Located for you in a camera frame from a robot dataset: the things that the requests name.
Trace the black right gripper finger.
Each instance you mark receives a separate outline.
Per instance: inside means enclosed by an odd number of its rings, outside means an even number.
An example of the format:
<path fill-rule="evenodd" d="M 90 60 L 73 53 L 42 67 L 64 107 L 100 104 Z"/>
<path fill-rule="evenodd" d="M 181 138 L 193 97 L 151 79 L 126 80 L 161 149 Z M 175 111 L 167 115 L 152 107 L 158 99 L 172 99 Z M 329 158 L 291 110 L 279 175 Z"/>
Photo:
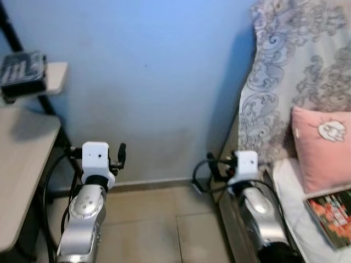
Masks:
<path fill-rule="evenodd" d="M 225 178 L 220 173 L 220 168 L 219 168 L 219 160 L 218 158 L 215 158 L 213 153 L 208 152 L 206 154 L 206 158 L 208 160 L 208 168 L 211 172 L 212 180 L 215 182 L 223 182 Z"/>

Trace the pink plush pillow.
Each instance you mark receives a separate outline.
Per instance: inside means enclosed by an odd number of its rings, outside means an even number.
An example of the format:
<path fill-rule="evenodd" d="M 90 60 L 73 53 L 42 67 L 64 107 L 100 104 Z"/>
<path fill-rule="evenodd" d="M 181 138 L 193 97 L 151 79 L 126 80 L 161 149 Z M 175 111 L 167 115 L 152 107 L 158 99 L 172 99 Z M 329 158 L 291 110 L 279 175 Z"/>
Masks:
<path fill-rule="evenodd" d="M 292 108 L 292 134 L 306 193 L 351 182 L 351 112 Z"/>

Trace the grey baseboard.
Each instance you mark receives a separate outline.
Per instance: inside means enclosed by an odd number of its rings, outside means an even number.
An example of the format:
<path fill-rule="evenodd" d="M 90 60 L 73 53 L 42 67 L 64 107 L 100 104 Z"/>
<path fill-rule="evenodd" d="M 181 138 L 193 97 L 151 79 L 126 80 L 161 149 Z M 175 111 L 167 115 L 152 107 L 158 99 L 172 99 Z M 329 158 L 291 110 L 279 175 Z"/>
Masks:
<path fill-rule="evenodd" d="M 126 192 L 126 191 L 147 191 L 147 190 L 161 190 L 162 188 L 173 188 L 185 186 L 188 188 L 195 188 L 188 178 L 175 179 L 160 179 L 160 180 L 141 180 L 133 182 L 118 182 L 110 190 L 110 192 Z"/>

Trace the white quilted mattress pad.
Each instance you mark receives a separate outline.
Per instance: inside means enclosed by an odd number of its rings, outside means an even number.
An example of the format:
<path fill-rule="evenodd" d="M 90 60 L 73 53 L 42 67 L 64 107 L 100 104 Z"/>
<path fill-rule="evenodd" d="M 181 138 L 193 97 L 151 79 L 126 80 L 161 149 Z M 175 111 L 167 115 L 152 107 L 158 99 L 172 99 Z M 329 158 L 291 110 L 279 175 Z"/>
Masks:
<path fill-rule="evenodd" d="M 286 224 L 305 263 L 351 263 L 351 248 L 335 249 L 305 205 L 301 169 L 295 158 L 276 161 L 271 178 L 282 202 Z"/>

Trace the light wooden desk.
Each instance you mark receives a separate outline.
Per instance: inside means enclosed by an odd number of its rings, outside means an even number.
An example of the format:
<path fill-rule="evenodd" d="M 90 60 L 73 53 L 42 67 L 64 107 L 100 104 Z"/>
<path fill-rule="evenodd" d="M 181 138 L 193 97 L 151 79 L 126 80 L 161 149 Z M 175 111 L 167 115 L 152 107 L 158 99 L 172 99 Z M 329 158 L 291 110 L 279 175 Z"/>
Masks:
<path fill-rule="evenodd" d="M 0 107 L 0 253 L 18 240 L 60 127 L 56 116 Z"/>

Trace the small beige wooden shelf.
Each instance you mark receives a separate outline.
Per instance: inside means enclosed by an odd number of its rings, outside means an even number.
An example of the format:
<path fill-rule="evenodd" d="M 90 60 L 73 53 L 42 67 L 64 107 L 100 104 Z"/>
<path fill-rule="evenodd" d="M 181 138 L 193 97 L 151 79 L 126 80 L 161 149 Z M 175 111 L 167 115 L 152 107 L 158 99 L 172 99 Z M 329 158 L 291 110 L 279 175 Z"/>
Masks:
<path fill-rule="evenodd" d="M 10 99 L 9 102 L 5 101 L 2 95 L 0 95 L 0 107 L 15 103 L 17 100 L 25 100 L 25 98 L 34 98 L 41 95 L 58 95 L 64 90 L 65 83 L 68 79 L 69 74 L 69 63 L 68 62 L 49 62 L 46 65 L 46 91 L 40 93 L 34 93 L 29 95 L 23 95 L 15 99 Z"/>

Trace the black tool case clear lid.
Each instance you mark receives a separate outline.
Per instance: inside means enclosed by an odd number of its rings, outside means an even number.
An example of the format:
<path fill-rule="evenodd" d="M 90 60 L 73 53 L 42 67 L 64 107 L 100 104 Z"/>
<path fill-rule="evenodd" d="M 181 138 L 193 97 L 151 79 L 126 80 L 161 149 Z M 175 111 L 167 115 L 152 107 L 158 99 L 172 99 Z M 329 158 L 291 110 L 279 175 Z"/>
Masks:
<path fill-rule="evenodd" d="M 0 61 L 0 92 L 15 99 L 47 90 L 46 55 L 40 51 L 16 52 Z"/>

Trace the large grey floral patterned pillow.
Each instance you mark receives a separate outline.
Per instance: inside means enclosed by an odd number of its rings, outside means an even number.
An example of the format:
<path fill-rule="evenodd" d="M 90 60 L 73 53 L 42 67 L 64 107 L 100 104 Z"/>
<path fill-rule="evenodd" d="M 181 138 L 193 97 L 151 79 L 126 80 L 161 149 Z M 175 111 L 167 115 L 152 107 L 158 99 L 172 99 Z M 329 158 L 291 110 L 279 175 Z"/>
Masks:
<path fill-rule="evenodd" d="M 241 91 L 238 148 L 261 163 L 295 155 L 293 107 L 351 107 L 350 0 L 257 0 L 252 68 Z"/>

